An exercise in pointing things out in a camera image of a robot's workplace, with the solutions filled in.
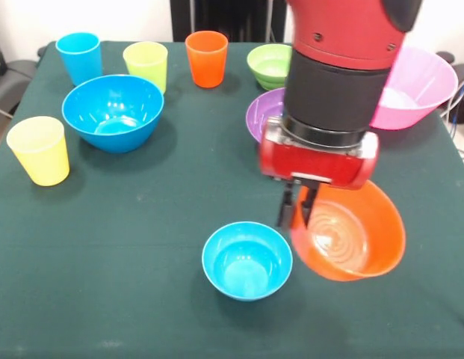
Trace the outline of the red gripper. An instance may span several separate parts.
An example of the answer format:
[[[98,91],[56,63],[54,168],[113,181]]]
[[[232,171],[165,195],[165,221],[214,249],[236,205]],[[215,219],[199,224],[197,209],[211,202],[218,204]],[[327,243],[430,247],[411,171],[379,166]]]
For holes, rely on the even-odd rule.
[[[287,133],[281,117],[269,117],[262,130],[260,169],[265,175],[288,180],[282,193],[277,227],[289,228],[294,217],[294,183],[289,181],[361,188],[376,167],[379,147],[379,138],[373,132],[366,132],[357,146],[348,149],[304,144]],[[318,190],[319,185],[308,187],[300,204],[304,227],[308,227]]]

